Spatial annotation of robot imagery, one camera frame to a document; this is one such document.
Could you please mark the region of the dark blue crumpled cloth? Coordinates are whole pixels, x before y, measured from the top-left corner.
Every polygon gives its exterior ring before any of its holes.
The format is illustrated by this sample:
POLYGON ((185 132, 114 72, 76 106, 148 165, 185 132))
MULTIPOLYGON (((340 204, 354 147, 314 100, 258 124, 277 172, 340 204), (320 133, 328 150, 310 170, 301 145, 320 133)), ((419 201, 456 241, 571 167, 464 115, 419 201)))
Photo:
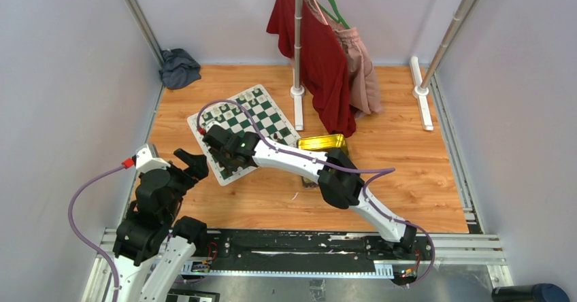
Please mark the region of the dark blue crumpled cloth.
POLYGON ((159 75, 167 89, 179 90, 201 79, 201 65, 186 50, 162 50, 161 56, 164 63, 159 75))

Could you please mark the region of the pink shorts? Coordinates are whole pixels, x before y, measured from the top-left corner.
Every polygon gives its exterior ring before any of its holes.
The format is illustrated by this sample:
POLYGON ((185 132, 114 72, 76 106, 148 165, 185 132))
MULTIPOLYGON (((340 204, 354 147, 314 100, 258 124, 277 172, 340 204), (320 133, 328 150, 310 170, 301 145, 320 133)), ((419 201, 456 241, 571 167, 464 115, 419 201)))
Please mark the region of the pink shorts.
POLYGON ((350 104, 357 111, 355 116, 379 113, 381 92, 378 76, 367 48, 355 27, 350 28, 337 21, 316 0, 303 0, 313 15, 323 24, 329 25, 335 33, 348 62, 350 104))

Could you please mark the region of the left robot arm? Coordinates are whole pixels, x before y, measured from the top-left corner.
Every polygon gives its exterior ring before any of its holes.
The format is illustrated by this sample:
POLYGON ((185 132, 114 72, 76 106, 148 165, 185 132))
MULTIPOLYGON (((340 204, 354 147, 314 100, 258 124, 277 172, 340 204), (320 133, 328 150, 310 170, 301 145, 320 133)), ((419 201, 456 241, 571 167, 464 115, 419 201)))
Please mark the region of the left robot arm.
POLYGON ((121 163, 140 182, 116 229, 112 248, 112 301, 164 301, 191 256, 208 249, 208 226, 178 212, 186 193, 209 174, 207 157, 179 148, 181 169, 159 157, 152 144, 121 163))

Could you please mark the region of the yellow metal tin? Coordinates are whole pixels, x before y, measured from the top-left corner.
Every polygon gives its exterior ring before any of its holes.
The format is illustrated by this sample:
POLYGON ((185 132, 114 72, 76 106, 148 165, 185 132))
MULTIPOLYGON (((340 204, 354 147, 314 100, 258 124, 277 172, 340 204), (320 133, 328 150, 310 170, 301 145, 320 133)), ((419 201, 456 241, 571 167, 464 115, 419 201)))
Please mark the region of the yellow metal tin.
POLYGON ((346 156, 350 156, 346 138, 342 134, 302 137, 297 140, 297 148, 313 152, 328 152, 332 148, 338 148, 346 156))

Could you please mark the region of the white clothes rack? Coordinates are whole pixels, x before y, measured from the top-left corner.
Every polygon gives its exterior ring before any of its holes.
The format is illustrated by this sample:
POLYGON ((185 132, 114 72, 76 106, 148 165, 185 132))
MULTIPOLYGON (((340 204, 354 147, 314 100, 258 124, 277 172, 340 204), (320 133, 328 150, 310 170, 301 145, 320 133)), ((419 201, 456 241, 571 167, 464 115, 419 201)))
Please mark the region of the white clothes rack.
MULTIPOLYGON (((293 45, 293 85, 291 86, 290 93, 293 98, 294 105, 294 122, 293 125, 296 131, 304 130, 304 115, 303 115, 303 96, 305 95, 305 88, 301 85, 300 81, 300 57, 301 57, 301 19, 302 19, 302 9, 303 0, 295 0, 295 13, 294 13, 294 39, 295 44, 293 45)), ((413 96, 416 98, 419 115, 421 117, 422 128, 425 131, 433 131, 434 125, 431 117, 431 111, 429 108, 428 94, 429 85, 423 84, 423 78, 421 73, 421 67, 416 56, 412 56, 409 62, 410 71, 412 74, 412 79, 414 83, 413 96)))

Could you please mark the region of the green white chess mat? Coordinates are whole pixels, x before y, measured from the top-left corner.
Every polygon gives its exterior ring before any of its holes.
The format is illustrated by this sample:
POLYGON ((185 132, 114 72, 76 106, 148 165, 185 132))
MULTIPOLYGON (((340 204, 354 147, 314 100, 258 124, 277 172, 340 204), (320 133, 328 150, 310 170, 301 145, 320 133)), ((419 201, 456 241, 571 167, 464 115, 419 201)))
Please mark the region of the green white chess mat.
MULTIPOLYGON (((284 145, 292 147, 297 145, 300 135, 263 85, 257 84, 230 97, 229 100, 242 105, 248 111, 264 136, 273 139, 272 135, 276 133, 277 139, 281 139, 284 145), (287 136, 281 134, 282 129, 288 130, 287 136)), ((198 114, 189 116, 188 125, 202 152, 207 155, 208 165, 221 186, 226 186, 255 170, 254 167, 240 167, 237 171, 231 172, 231 176, 224 177, 222 171, 225 168, 209 153, 209 147, 202 141, 203 136, 197 130, 198 127, 208 129, 216 123, 225 130, 239 135, 246 131, 253 132, 254 127, 239 107, 230 103, 215 103, 203 111, 199 120, 197 116, 198 114)))

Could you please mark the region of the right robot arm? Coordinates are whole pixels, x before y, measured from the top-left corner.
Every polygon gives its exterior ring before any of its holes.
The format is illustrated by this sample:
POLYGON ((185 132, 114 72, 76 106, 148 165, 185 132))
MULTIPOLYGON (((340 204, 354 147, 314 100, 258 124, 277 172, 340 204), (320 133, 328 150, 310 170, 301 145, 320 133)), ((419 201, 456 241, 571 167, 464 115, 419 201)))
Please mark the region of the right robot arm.
POLYGON ((416 249, 416 228, 394 214, 368 188, 349 157, 337 148, 328 152, 301 150, 265 138, 259 133, 231 133, 215 124, 202 130, 202 141, 224 167, 264 167, 287 171, 318 184, 325 203, 351 209, 370 223, 389 243, 389 252, 406 259, 416 249))

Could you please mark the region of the red t-shirt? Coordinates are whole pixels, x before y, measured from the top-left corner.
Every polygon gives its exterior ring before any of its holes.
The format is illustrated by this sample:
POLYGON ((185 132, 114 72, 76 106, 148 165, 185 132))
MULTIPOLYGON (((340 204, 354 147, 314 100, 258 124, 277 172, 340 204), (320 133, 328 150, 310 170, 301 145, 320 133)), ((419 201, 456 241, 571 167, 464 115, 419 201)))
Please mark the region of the red t-shirt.
MULTIPOLYGON (((276 0, 266 32, 278 36, 278 49, 286 58, 295 54, 295 0, 276 0)), ((312 95, 312 106, 328 133, 350 137, 357 129, 349 103, 346 55, 329 25, 309 7, 302 7, 300 81, 312 95)))

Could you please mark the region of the dark blue bottle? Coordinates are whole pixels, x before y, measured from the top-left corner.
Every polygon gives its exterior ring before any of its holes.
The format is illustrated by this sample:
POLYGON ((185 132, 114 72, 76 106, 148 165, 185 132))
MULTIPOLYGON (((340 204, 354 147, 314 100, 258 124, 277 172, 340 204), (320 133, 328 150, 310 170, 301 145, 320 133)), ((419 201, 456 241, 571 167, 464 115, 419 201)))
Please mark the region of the dark blue bottle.
POLYGON ((492 290, 491 299, 494 302, 570 302, 570 298, 562 288, 549 283, 497 287, 492 290))

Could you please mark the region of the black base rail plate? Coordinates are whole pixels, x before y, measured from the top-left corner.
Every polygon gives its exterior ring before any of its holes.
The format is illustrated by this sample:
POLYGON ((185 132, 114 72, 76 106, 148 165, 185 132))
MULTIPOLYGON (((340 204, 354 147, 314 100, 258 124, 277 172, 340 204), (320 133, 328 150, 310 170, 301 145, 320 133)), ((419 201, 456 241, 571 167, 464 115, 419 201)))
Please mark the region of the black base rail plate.
POLYGON ((192 273, 381 274, 378 263, 399 273, 434 259, 429 239, 412 235, 393 243, 377 233, 212 229, 191 255, 192 273))

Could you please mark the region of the green clothes hanger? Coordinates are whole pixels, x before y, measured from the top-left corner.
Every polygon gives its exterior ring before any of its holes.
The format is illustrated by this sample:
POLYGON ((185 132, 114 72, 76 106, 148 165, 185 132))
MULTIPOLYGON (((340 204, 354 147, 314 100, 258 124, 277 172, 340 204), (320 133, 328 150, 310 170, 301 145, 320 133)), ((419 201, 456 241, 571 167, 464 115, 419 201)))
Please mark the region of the green clothes hanger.
POLYGON ((330 12, 327 8, 323 7, 322 5, 319 5, 321 11, 326 13, 326 15, 328 15, 328 17, 330 17, 337 24, 342 25, 345 29, 349 29, 350 26, 344 20, 343 16, 340 14, 340 11, 338 10, 336 0, 327 0, 327 2, 329 3, 333 12, 330 12))

